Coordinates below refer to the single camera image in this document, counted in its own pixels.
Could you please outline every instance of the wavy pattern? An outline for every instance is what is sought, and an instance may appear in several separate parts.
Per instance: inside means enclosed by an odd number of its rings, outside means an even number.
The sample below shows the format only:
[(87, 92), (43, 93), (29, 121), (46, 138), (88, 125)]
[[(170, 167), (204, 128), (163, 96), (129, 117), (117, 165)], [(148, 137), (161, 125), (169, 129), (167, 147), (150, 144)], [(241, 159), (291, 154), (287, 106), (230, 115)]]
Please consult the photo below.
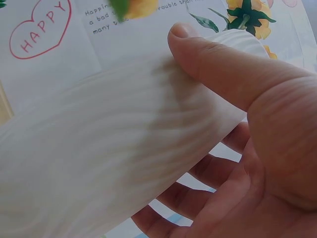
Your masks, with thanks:
[[(212, 40), (266, 56), (245, 31)], [(87, 78), (0, 129), (0, 237), (99, 237), (178, 180), (244, 116), (168, 52)]]

